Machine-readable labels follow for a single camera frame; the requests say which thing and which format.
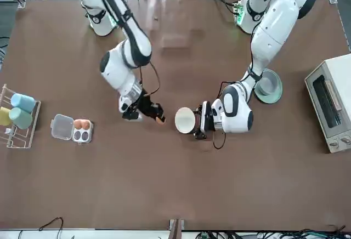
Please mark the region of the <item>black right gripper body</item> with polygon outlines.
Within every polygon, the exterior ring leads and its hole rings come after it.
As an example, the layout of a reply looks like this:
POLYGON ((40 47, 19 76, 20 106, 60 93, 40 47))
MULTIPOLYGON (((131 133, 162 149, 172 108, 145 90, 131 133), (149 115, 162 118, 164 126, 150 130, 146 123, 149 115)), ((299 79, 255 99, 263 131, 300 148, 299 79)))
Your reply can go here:
POLYGON ((138 99, 137 109, 145 116, 150 117, 152 113, 158 112, 158 104, 151 101, 151 96, 147 95, 147 91, 143 89, 138 99))

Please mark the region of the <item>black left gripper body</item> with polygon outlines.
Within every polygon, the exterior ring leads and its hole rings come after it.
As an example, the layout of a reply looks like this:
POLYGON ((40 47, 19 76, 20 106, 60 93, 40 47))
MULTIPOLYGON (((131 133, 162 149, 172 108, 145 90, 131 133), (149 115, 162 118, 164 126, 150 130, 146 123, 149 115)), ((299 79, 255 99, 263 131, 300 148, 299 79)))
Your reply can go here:
POLYGON ((204 101, 200 107, 200 131, 209 132, 215 131, 214 119, 211 108, 211 103, 209 101, 204 101))

